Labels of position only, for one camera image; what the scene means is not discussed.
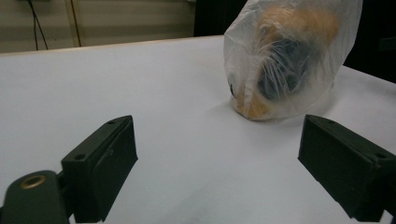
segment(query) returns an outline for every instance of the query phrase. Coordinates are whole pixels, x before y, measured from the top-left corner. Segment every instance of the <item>translucent plastic bag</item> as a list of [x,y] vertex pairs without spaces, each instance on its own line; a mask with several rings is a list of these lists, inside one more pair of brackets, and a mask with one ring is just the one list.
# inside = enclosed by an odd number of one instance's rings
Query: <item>translucent plastic bag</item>
[[304,113],[332,87],[362,0],[248,0],[224,35],[233,108],[248,119]]

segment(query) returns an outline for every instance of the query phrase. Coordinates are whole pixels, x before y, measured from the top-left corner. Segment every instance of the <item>screw hole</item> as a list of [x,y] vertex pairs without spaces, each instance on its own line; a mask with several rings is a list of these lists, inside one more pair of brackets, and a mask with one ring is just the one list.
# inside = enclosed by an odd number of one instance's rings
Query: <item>screw hole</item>
[[23,180],[23,182],[21,183],[21,188],[32,189],[44,183],[44,181],[46,181],[46,177],[44,175],[30,176]]
[[384,154],[381,153],[376,153],[375,154],[379,159],[385,159],[387,156],[385,156]]
[[84,155],[84,154],[79,154],[79,155],[77,155],[77,156],[75,157],[75,160],[81,161],[81,160],[84,159],[84,158],[85,158],[85,155]]

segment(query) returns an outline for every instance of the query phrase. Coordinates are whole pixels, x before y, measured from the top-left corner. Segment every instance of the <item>white table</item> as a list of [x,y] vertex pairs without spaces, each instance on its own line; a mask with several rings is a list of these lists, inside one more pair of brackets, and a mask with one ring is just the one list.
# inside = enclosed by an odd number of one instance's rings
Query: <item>white table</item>
[[[139,161],[106,223],[357,223],[297,161],[304,115],[229,106],[222,36],[0,56],[0,200],[131,114]],[[396,85],[342,67],[311,114],[396,153]],[[385,214],[382,223],[390,223]]]

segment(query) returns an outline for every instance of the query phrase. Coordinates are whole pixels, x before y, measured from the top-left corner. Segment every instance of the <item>beige wall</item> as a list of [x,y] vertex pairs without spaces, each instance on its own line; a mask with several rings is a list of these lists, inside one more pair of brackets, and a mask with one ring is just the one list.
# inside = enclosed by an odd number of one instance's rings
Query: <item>beige wall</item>
[[[189,37],[195,5],[187,0],[33,0],[50,49]],[[39,49],[44,49],[41,35]],[[0,52],[35,50],[26,0],[0,2]]]

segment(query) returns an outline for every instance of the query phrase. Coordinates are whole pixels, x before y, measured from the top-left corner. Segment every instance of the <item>tabletop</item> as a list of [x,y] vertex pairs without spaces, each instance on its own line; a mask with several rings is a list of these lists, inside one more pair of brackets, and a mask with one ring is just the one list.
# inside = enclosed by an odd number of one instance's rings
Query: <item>tabletop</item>
[[[357,223],[297,160],[304,115],[233,111],[222,48],[214,36],[0,55],[0,201],[132,115],[139,161],[105,223]],[[343,66],[307,113],[396,153],[395,84]]]

